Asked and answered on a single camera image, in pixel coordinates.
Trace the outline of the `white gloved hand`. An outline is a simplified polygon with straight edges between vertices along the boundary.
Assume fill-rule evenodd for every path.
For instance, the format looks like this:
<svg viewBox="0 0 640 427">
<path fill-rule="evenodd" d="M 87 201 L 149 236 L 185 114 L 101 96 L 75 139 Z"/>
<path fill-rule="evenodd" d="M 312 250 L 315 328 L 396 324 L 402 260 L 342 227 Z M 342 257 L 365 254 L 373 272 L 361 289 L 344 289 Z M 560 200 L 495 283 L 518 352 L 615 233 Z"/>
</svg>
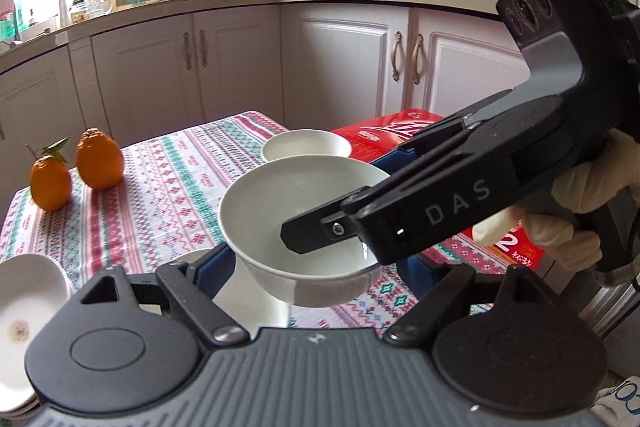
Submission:
<svg viewBox="0 0 640 427">
<path fill-rule="evenodd" d="M 624 188 L 634 200 L 639 199 L 639 144 L 615 129 L 610 137 L 610 145 L 597 160 L 567 170 L 554 180 L 551 194 L 562 207 L 574 213 L 591 212 Z M 473 241 L 490 246 L 518 223 L 535 246 L 567 270 L 588 269 L 602 258 L 601 239 L 596 232 L 578 232 L 566 220 L 535 215 L 518 206 L 474 225 Z"/>
</svg>

